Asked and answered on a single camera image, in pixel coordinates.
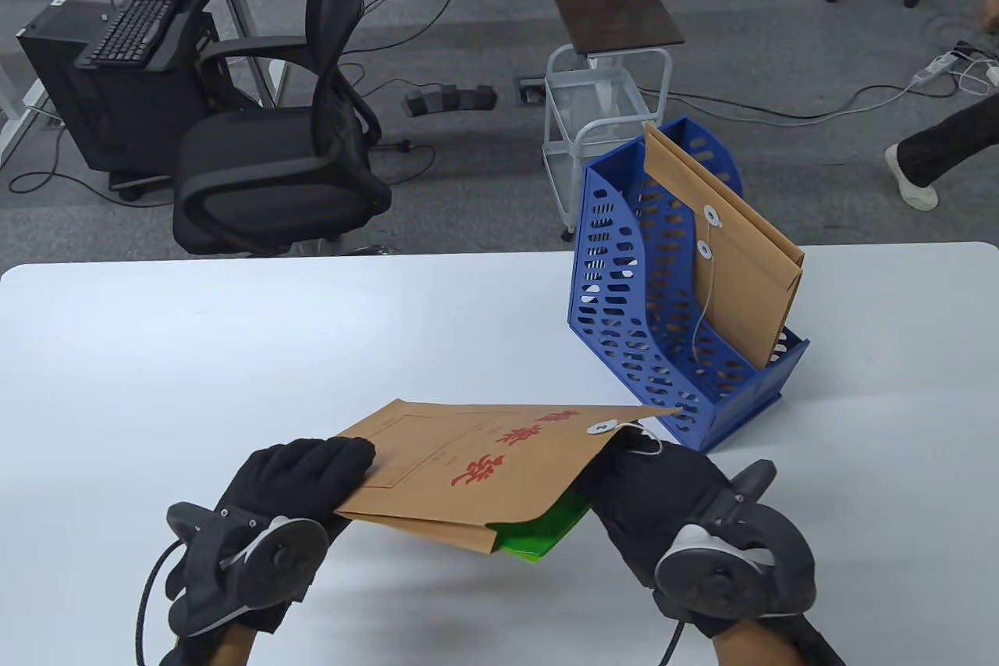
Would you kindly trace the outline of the person's left hand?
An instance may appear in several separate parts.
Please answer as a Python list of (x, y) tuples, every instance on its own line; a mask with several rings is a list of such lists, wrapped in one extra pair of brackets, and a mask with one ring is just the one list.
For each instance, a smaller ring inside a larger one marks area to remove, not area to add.
[(339, 516), (364, 483), (375, 461), (375, 446), (359, 437), (300, 438), (253, 452), (215, 506), (238, 509), (267, 521), (277, 516), (306, 518), (325, 528), (329, 542), (349, 526)]

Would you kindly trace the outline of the person's right hand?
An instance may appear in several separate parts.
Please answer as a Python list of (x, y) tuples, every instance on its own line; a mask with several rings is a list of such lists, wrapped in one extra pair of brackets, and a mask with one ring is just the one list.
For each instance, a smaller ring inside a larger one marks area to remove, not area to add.
[(735, 620), (681, 611), (667, 603), (654, 580), (654, 570), (679, 530), (695, 522), (718, 493), (731, 488), (705, 455), (660, 443), (634, 426), (624, 427), (586, 466), (575, 488), (627, 568), (652, 591), (661, 614), (692, 623), (709, 638), (735, 626)]

